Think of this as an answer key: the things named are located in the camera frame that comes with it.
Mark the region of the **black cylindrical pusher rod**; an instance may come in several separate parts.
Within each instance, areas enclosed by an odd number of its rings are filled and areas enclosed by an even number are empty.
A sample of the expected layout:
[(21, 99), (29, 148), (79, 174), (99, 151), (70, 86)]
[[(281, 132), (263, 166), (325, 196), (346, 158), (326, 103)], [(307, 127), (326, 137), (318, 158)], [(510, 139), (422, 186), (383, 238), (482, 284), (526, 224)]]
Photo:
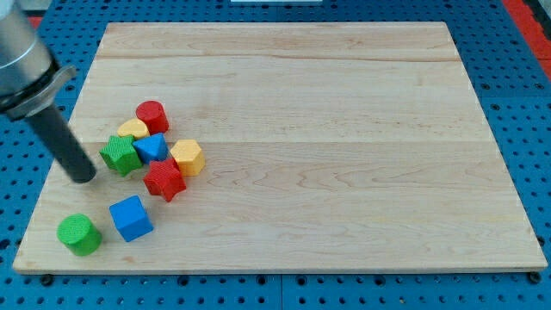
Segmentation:
[(54, 104), (25, 121), (74, 183), (87, 183), (95, 177), (96, 167)]

